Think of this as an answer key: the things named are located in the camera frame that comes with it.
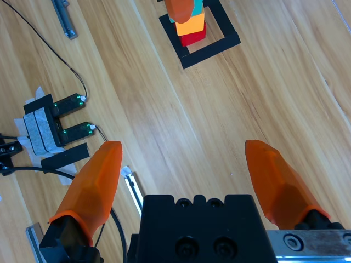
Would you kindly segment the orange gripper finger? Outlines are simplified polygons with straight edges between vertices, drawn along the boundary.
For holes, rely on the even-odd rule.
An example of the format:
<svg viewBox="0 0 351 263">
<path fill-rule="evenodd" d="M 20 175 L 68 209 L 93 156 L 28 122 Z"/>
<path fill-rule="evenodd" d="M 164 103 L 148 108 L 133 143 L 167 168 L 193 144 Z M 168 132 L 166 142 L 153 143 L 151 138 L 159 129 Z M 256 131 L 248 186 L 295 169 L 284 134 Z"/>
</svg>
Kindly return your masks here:
<svg viewBox="0 0 351 263">
<path fill-rule="evenodd" d="M 46 262 L 104 261 L 93 236 L 109 218 L 121 164 L 121 142 L 108 141 L 75 175 L 39 245 Z"/>
<path fill-rule="evenodd" d="M 183 24 L 190 19 L 195 4 L 193 0 L 165 0 L 165 6 L 169 18 Z"/>
<path fill-rule="evenodd" d="M 245 142 L 252 185 L 265 217 L 281 230 L 341 230 L 331 222 L 300 175 L 278 150 L 259 140 Z"/>
</svg>

